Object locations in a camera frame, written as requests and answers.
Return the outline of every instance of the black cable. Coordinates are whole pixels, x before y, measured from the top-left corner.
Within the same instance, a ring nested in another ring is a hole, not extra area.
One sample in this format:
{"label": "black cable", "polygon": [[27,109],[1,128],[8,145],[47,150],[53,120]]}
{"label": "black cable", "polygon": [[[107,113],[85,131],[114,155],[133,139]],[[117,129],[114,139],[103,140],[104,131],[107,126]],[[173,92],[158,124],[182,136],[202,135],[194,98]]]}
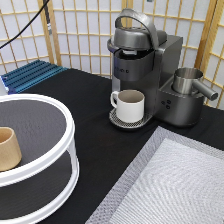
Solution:
{"label": "black cable", "polygon": [[0,49],[2,49],[3,47],[5,47],[6,45],[8,45],[9,43],[11,43],[12,41],[14,41],[18,36],[20,36],[24,31],[25,29],[37,18],[37,16],[40,15],[40,13],[42,12],[42,10],[44,9],[44,7],[47,5],[47,3],[49,2],[50,0],[47,0],[43,6],[40,8],[40,10],[38,11],[38,13],[33,17],[33,19],[30,20],[30,22],[15,36],[13,37],[11,40],[9,40],[8,42],[6,42],[5,44],[3,44]]}

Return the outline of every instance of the black table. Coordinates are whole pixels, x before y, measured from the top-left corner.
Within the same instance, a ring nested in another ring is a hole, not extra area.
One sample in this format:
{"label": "black table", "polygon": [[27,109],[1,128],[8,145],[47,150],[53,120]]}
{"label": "black table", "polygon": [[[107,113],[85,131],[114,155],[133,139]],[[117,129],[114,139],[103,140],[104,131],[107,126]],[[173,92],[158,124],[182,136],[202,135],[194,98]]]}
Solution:
{"label": "black table", "polygon": [[109,79],[70,69],[25,92],[61,101],[75,121],[78,184],[66,203],[41,223],[85,223],[158,126],[224,150],[221,110],[204,106],[200,122],[192,128],[153,120],[136,132],[124,132],[108,118],[112,109]]}

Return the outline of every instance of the white mug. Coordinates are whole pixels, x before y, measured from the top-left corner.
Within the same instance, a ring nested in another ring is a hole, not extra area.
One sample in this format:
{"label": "white mug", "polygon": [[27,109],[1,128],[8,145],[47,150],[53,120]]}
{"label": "white mug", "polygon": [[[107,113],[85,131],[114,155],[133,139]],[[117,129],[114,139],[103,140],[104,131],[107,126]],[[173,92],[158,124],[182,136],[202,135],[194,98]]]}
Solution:
{"label": "white mug", "polygon": [[140,121],[144,116],[145,96],[137,90],[114,91],[110,96],[111,104],[116,108],[117,117],[126,123]]}

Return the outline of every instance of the coffee machine drip tray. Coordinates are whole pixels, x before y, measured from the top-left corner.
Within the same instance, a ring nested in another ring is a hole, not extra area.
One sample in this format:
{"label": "coffee machine drip tray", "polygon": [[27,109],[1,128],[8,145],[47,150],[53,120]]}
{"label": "coffee machine drip tray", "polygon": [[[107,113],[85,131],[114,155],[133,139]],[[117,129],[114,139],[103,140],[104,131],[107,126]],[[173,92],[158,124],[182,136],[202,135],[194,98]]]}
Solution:
{"label": "coffee machine drip tray", "polygon": [[110,111],[110,114],[109,114],[109,119],[113,125],[115,125],[118,128],[125,129],[127,131],[134,131],[135,129],[143,127],[149,122],[151,118],[152,118],[152,115],[145,113],[144,117],[140,121],[137,121],[135,123],[126,123],[121,121],[117,117],[116,109],[113,109],[112,111]]}

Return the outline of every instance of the tan cup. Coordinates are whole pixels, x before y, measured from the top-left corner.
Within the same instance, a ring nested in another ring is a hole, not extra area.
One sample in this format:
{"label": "tan cup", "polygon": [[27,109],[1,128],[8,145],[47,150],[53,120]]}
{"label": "tan cup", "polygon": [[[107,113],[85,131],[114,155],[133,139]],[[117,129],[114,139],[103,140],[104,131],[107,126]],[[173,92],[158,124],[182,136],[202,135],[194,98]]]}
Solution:
{"label": "tan cup", "polygon": [[0,127],[0,172],[14,168],[22,154],[13,129]]}

